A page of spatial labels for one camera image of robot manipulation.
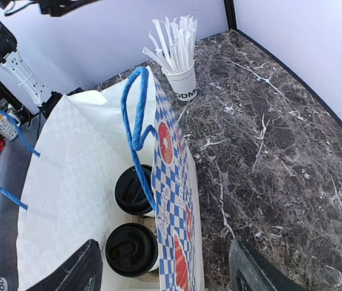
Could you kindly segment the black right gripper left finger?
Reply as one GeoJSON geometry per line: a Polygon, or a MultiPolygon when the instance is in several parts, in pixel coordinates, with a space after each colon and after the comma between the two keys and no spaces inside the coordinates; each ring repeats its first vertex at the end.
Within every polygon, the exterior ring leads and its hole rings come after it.
{"type": "Polygon", "coordinates": [[[29,290],[100,290],[102,256],[99,244],[90,239],[52,274],[29,290]]]}

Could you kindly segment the checkered blue paper bag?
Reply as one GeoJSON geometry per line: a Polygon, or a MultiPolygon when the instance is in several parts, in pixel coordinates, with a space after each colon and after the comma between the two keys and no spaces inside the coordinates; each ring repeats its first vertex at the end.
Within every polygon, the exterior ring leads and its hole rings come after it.
{"type": "Polygon", "coordinates": [[[35,145],[16,207],[14,267],[0,290],[29,290],[86,241],[101,250],[100,290],[204,290],[196,167],[149,67],[102,92],[63,96],[35,145]],[[157,238],[134,216],[154,217],[157,238]],[[136,280],[159,258],[159,283],[136,280]]]}

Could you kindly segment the brown cardboard cup carrier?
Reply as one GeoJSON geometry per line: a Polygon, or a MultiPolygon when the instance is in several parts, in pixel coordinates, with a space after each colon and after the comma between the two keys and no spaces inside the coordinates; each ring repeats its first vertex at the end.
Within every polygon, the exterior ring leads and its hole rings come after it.
{"type": "MultiPolygon", "coordinates": [[[[147,227],[157,238],[156,223],[154,217],[148,216],[134,216],[133,222],[138,223],[142,226],[147,227]]],[[[136,277],[138,281],[145,283],[159,283],[159,258],[156,259],[153,267],[146,274],[136,277]]]]}

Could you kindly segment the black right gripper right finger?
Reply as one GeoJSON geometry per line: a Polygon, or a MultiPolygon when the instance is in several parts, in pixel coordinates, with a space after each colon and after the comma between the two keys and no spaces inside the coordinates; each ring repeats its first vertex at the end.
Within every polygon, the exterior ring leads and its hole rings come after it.
{"type": "Polygon", "coordinates": [[[242,238],[230,245],[229,272],[232,290],[305,290],[242,238]]]}

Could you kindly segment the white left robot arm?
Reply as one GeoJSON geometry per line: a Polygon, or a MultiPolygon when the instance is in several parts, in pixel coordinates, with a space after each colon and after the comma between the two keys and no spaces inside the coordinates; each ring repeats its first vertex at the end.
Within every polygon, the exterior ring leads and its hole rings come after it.
{"type": "Polygon", "coordinates": [[[23,60],[13,33],[0,21],[0,68],[18,82],[44,118],[48,118],[62,94],[49,89],[23,60]]]}

